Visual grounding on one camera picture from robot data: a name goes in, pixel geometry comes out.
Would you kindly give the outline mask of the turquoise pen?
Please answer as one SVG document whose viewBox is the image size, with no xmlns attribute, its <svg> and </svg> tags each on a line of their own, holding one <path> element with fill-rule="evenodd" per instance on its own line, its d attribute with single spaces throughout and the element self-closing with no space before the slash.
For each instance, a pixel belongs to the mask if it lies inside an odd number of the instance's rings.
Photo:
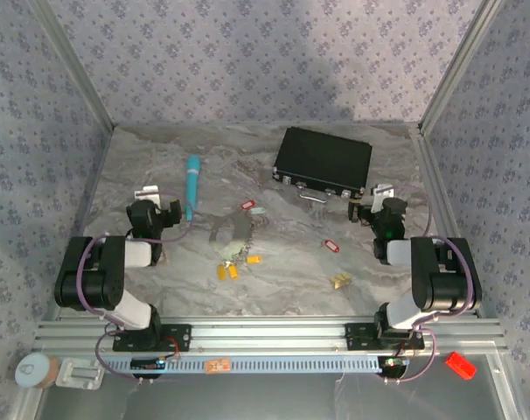
<svg viewBox="0 0 530 420">
<path fill-rule="evenodd" d="M 197 194 L 199 184 L 200 159 L 197 155 L 190 155 L 186 163 L 186 219 L 192 221 L 197 209 Z"/>
</svg>

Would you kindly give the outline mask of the red plastic block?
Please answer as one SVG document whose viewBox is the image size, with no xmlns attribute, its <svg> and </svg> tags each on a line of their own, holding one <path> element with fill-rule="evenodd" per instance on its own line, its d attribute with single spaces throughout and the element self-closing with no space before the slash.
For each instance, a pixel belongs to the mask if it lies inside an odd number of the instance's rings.
<svg viewBox="0 0 530 420">
<path fill-rule="evenodd" d="M 471 380 L 478 369 L 460 353 L 452 352 L 445 360 L 445 364 L 463 380 Z"/>
</svg>

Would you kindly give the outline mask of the tape roll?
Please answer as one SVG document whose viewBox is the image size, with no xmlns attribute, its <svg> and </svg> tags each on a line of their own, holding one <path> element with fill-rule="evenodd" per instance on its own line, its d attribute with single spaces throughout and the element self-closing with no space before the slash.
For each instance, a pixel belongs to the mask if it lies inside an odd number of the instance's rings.
<svg viewBox="0 0 530 420">
<path fill-rule="evenodd" d="M 43 353 L 30 353 L 18 364 L 15 381 L 21 388 L 45 389 L 53 385 L 59 374 L 59 360 Z"/>
</svg>

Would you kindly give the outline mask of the aluminium table side rail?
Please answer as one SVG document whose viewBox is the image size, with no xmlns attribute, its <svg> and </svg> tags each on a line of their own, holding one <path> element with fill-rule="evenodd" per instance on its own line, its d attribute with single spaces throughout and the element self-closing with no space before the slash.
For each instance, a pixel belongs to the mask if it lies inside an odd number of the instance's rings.
<svg viewBox="0 0 530 420">
<path fill-rule="evenodd" d="M 461 234 L 431 146 L 417 124 L 410 123 L 408 131 L 428 195 L 433 226 L 441 235 L 459 237 Z M 507 351 L 499 321 L 487 317 L 484 309 L 442 318 L 430 323 L 429 328 L 436 333 L 438 350 L 442 353 L 454 349 L 464 354 L 502 354 Z"/>
<path fill-rule="evenodd" d="M 64 199 L 66 204 L 73 205 L 75 215 L 69 228 L 59 230 L 58 264 L 50 277 L 53 285 L 51 312 L 55 312 L 55 307 L 58 305 L 55 301 L 59 293 L 58 275 L 67 246 L 72 237 L 83 236 L 112 133 L 112 128 L 105 130 L 96 126 L 88 132 L 76 135 L 76 145 L 69 147 L 64 153 L 65 167 L 69 168 L 67 173 L 69 176 L 73 175 L 78 184 L 73 190 L 66 191 Z"/>
</svg>

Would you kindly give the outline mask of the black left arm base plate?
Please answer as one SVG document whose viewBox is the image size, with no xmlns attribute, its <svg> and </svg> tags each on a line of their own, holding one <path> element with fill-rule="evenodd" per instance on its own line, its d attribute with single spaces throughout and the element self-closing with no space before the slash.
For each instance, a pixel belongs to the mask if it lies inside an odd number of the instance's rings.
<svg viewBox="0 0 530 420">
<path fill-rule="evenodd" d="M 162 324 L 158 329 L 124 330 L 114 337 L 112 349 L 117 353 L 188 352 L 192 339 L 189 324 Z"/>
</svg>

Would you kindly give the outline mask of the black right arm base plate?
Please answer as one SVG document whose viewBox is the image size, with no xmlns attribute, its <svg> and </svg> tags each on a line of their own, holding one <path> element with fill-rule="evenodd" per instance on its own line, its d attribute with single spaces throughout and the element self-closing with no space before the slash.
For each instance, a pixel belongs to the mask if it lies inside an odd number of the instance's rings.
<svg viewBox="0 0 530 420">
<path fill-rule="evenodd" d="M 383 330 L 374 323 L 345 324 L 345 341 L 349 351 L 423 350 L 422 334 L 407 330 Z"/>
</svg>

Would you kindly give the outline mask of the aluminium mounting rail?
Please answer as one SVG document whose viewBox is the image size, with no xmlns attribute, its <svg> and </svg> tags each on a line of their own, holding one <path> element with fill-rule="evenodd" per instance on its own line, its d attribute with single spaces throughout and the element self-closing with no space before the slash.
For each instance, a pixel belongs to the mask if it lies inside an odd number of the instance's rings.
<svg viewBox="0 0 530 420">
<path fill-rule="evenodd" d="M 165 324 L 192 327 L 189 355 L 343 355 L 345 325 L 366 323 L 368 317 L 265 316 L 165 318 Z M 436 336 L 436 352 L 493 354 L 508 350 L 499 322 L 475 315 L 445 318 L 427 325 Z M 58 356 L 92 356 L 104 333 L 96 317 L 64 317 L 43 321 L 32 344 L 34 351 Z"/>
</svg>

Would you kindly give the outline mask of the white plastic bracket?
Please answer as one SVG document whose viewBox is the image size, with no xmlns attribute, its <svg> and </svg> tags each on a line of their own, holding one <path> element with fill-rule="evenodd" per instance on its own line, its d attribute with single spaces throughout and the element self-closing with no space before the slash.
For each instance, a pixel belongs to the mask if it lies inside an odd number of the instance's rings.
<svg viewBox="0 0 530 420">
<path fill-rule="evenodd" d="M 97 390 L 105 369 L 98 360 L 64 358 L 55 384 L 61 388 Z"/>
</svg>

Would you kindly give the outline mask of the aluminium frame post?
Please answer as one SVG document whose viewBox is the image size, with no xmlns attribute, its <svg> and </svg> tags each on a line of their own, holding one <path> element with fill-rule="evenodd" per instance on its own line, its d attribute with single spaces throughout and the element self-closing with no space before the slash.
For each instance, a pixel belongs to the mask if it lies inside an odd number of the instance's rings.
<svg viewBox="0 0 530 420">
<path fill-rule="evenodd" d="M 73 79 L 83 99 L 88 105 L 95 120 L 109 134 L 113 133 L 114 122 L 102 103 L 94 84 L 87 75 L 87 71 L 80 62 L 80 58 L 73 49 L 72 43 L 66 35 L 64 27 L 57 19 L 48 0 L 26 0 L 35 17 L 40 22 L 45 35 L 52 43 L 59 58 L 63 61 L 67 72 Z"/>
<path fill-rule="evenodd" d="M 505 0 L 482 0 L 454 52 L 437 89 L 419 121 L 420 133 L 430 134 L 489 31 Z"/>
</svg>

